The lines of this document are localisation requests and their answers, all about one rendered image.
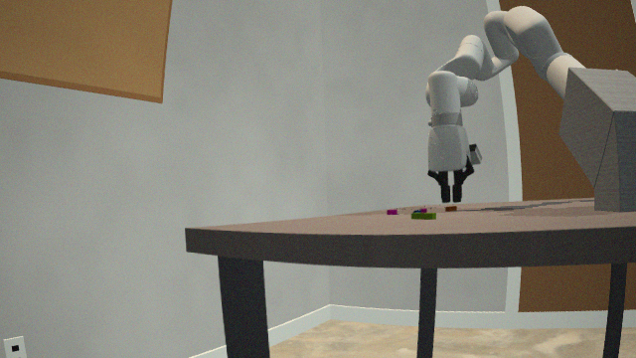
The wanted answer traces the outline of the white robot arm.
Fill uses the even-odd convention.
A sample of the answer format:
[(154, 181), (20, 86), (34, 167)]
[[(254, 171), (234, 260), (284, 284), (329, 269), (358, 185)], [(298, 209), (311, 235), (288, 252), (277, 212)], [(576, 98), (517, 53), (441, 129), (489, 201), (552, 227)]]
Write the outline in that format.
[(495, 55), (492, 60), (484, 42), (469, 35), (462, 40), (455, 58), (429, 75), (425, 90), (431, 106), (429, 126), (462, 125), (461, 107), (473, 105), (478, 99), (471, 80), (493, 78), (519, 58), (519, 51), (563, 100), (568, 68), (585, 68), (563, 52), (548, 20), (530, 7), (490, 12), (484, 18), (484, 30)]

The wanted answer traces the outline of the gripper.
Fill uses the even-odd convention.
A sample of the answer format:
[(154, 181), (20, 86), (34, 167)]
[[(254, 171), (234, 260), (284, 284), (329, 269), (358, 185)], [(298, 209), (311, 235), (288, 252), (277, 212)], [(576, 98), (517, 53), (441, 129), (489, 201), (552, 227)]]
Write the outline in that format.
[[(434, 178), (441, 186), (442, 203), (450, 202), (448, 172), (457, 170), (453, 171), (452, 199), (453, 203), (461, 202), (462, 184), (467, 176), (474, 173), (465, 127), (457, 124), (433, 126), (429, 130), (427, 159), (429, 169), (427, 175)], [(462, 166), (465, 167), (462, 169)]]

